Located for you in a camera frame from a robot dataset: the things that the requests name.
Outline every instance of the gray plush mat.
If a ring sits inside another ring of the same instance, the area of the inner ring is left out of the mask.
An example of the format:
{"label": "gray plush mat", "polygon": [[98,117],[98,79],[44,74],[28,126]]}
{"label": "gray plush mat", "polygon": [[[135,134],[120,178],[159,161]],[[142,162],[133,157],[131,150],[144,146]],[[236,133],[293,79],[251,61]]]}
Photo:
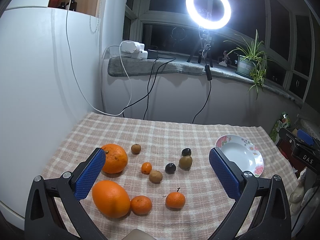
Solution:
{"label": "gray plush mat", "polygon": [[[158,74],[181,73],[193,76],[201,76],[206,74],[204,70],[204,63],[202,65],[198,64],[197,62],[188,63],[185,57],[179,55],[170,54],[164,57],[177,57],[177,59],[162,66],[159,69]],[[155,60],[140,60],[123,57],[122,61],[129,76],[144,76],[150,75],[152,64]],[[155,67],[153,68],[153,74],[156,73],[156,70],[161,64],[168,61],[169,59],[158,59],[155,63]],[[213,64],[213,68],[210,68],[210,70],[212,77],[231,79],[242,83],[253,84],[253,80],[236,74],[236,69],[233,69],[231,67],[224,67],[219,64]],[[126,77],[119,57],[114,57],[109,60],[108,74],[112,77]],[[277,95],[281,95],[289,100],[294,101],[300,107],[302,106],[300,102],[301,100],[296,100],[294,96],[288,94],[283,89],[283,87],[279,85],[265,80],[264,88]]]}

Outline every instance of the plate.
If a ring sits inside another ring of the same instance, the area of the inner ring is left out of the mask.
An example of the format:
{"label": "plate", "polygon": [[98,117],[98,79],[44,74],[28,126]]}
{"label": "plate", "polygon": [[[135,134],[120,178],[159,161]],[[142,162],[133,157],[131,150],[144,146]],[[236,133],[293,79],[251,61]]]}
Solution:
{"label": "plate", "polygon": [[259,177],[263,171],[263,158],[258,148],[238,135],[221,136],[215,147],[220,148],[229,161],[238,165],[241,171],[250,171]]}

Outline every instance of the large orange fruit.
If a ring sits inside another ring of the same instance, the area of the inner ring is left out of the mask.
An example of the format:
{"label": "large orange fruit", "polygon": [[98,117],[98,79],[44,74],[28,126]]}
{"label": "large orange fruit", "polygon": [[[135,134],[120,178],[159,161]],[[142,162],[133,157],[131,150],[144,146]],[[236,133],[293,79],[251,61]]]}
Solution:
{"label": "large orange fruit", "polygon": [[137,215],[145,215],[150,212],[152,202],[146,196],[136,196],[131,200],[131,209]]}
{"label": "large orange fruit", "polygon": [[182,208],[185,203],[185,196],[179,192],[172,192],[165,199],[165,204],[171,208]]}
{"label": "large orange fruit", "polygon": [[130,209],[130,198],[123,187],[111,180],[99,181],[92,188],[94,204],[111,218],[120,218]]}
{"label": "large orange fruit", "polygon": [[106,173],[118,173],[128,164],[128,156],[125,150],[116,144],[106,144],[101,147],[106,152],[106,163],[102,170]]}

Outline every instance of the ring light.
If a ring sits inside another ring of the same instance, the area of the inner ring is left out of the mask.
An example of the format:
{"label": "ring light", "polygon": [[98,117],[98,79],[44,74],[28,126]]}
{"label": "ring light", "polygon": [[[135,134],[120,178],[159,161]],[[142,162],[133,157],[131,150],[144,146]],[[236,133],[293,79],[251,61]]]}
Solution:
{"label": "ring light", "polygon": [[231,17],[231,7],[228,0],[220,0],[224,7],[224,16],[219,21],[213,22],[202,18],[194,5],[194,0],[186,0],[186,6],[190,17],[205,29],[219,29],[228,23]]}

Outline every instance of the checkered tablecloth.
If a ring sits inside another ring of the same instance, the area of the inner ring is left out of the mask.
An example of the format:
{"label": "checkered tablecloth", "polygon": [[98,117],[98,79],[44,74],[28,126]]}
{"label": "checkered tablecloth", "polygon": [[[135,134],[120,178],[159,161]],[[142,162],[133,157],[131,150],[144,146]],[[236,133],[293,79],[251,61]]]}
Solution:
{"label": "checkered tablecloth", "polygon": [[[152,210],[147,216],[130,212],[120,219],[110,219],[95,207],[91,192],[81,204],[90,218],[109,240],[120,240],[138,228],[157,239],[195,240],[208,239],[231,209],[229,199],[209,164],[208,155],[216,140],[225,134],[236,134],[250,140],[264,159],[262,177],[279,174],[289,195],[297,186],[297,179],[289,162],[280,154],[268,134],[261,127],[229,125],[196,125],[186,123],[154,122],[89,113],[77,124],[51,158],[42,172],[45,179],[57,178],[65,171],[73,171],[87,159],[96,147],[115,143],[128,154],[128,165],[121,175],[100,174],[97,181],[109,179],[120,184],[130,198],[148,196]],[[133,155],[131,145],[142,146],[139,155]],[[193,164],[189,171],[178,167],[181,150],[191,148]],[[141,173],[141,165],[150,162],[154,170],[163,173],[160,184],[153,184]],[[164,172],[167,163],[175,163],[173,175]],[[186,204],[180,211],[165,206],[165,198],[180,187]],[[252,209],[239,233],[247,230],[259,200]],[[67,229],[76,234],[62,204],[57,202]]]}

